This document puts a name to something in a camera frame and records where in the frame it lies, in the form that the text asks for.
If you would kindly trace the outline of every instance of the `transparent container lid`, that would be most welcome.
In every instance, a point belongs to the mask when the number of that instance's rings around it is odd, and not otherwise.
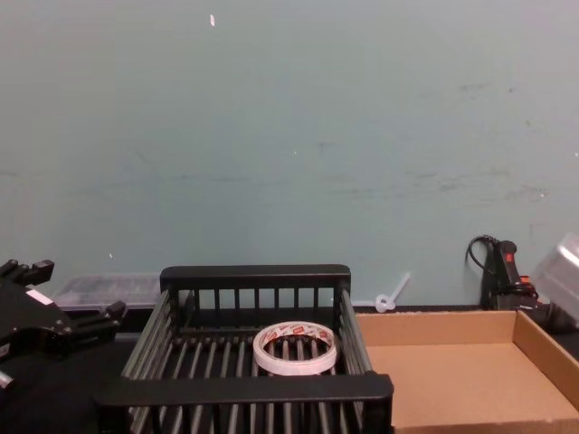
[[[536,266],[531,281],[537,292],[579,321],[579,237],[565,235]]]
[[[102,310],[116,301],[131,308],[151,308],[161,297],[158,274],[78,276],[54,302],[65,310]]]

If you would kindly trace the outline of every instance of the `power cord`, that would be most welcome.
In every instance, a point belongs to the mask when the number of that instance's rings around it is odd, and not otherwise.
[[[470,258],[472,259],[472,261],[477,264],[479,267],[482,268],[482,270],[485,273],[489,273],[491,276],[495,276],[495,272],[492,269],[489,269],[487,267],[485,267],[475,256],[474,253],[472,252],[472,246],[474,246],[477,242],[482,242],[485,244],[485,246],[487,246],[487,248],[489,246],[494,247],[496,246],[499,241],[494,238],[491,237],[490,235],[480,235],[478,237],[473,238],[470,243],[469,243],[469,247],[467,248],[467,255],[470,256]]]

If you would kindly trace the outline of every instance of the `white tape roll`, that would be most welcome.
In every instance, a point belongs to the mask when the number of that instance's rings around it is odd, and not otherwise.
[[[265,352],[265,346],[283,336],[306,335],[324,341],[328,350],[311,360],[282,360]],[[303,321],[289,321],[270,325],[253,339],[253,357],[263,369],[277,375],[317,375],[336,364],[337,345],[334,333],[327,327]]]

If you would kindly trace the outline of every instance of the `black plastic basket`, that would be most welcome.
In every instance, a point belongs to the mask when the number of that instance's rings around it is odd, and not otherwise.
[[[350,279],[343,265],[165,269],[161,300],[122,377],[95,396],[100,432],[391,434],[393,385],[371,370]],[[332,371],[284,377],[257,368],[252,338],[290,320],[333,329],[340,356]],[[290,337],[271,350],[282,345],[289,357],[294,347],[302,357],[317,348]]]

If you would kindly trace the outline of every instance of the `cardboard box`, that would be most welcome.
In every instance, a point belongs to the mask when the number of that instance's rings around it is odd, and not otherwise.
[[[527,315],[356,317],[396,434],[579,433],[579,363]]]

